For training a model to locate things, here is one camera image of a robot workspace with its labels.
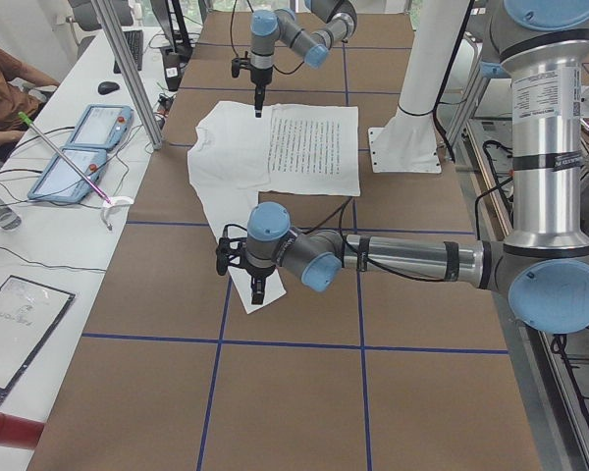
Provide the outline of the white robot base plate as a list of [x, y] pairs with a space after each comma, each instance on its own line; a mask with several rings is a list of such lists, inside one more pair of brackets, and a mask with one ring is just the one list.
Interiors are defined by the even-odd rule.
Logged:
[[400, 130], [382, 139], [384, 128], [367, 131], [370, 160], [374, 173], [440, 174], [436, 135], [431, 125], [416, 131]]

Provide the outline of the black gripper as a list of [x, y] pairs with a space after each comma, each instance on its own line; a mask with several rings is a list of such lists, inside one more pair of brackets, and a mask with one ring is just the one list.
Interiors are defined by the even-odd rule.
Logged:
[[268, 69], [250, 69], [251, 82], [255, 85], [254, 90], [254, 116], [256, 118], [262, 117], [262, 110], [264, 106], [265, 87], [273, 80], [274, 68]]
[[244, 268], [251, 275], [251, 304], [262, 305], [264, 303], [267, 278], [275, 272], [276, 266], [257, 267], [246, 263]]

